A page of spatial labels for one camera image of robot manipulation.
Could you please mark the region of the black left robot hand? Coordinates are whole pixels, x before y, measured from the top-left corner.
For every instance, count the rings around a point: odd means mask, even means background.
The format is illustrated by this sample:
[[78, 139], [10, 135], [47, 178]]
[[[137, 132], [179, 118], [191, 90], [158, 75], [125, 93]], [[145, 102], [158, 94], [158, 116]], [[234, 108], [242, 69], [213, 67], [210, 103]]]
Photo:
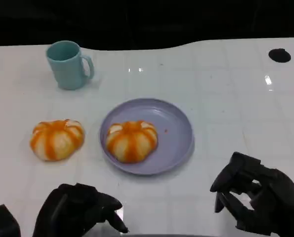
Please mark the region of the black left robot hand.
[[116, 214], [121, 202], [95, 187], [77, 183], [61, 184], [42, 205], [34, 227], [34, 237], [82, 237], [97, 223], [108, 221], [120, 233], [129, 232]]

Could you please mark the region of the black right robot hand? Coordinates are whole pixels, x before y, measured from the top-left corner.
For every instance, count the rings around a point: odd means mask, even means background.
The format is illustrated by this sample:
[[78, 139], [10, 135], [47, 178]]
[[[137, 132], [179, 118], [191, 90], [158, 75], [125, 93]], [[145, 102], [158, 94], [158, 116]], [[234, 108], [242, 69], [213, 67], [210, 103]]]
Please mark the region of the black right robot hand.
[[238, 230], [294, 237], [294, 182], [280, 170], [234, 152], [210, 191], [216, 193], [215, 212], [227, 208]]

